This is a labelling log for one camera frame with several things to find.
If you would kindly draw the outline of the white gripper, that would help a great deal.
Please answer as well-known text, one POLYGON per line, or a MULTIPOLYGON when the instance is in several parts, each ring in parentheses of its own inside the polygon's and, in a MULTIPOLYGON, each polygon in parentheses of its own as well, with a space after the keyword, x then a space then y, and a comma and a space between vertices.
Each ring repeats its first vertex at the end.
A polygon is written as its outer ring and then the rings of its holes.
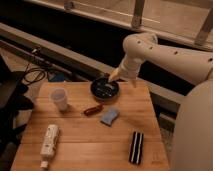
POLYGON ((139 64, 133 58, 124 57, 118 67, 109 76, 108 81, 116 81, 119 76, 125 80, 132 80, 131 83, 134 88, 137 87, 136 78, 139 73, 139 64))

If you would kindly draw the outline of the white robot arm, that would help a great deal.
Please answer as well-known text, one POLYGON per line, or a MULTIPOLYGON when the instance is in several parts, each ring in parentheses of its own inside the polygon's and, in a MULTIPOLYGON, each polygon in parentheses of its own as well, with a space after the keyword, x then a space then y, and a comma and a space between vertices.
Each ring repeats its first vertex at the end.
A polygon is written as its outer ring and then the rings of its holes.
POLYGON ((135 82, 144 62, 177 78, 184 95, 175 121, 170 171, 213 171, 213 52, 161 45, 153 33, 124 38, 125 56, 109 79, 135 82))

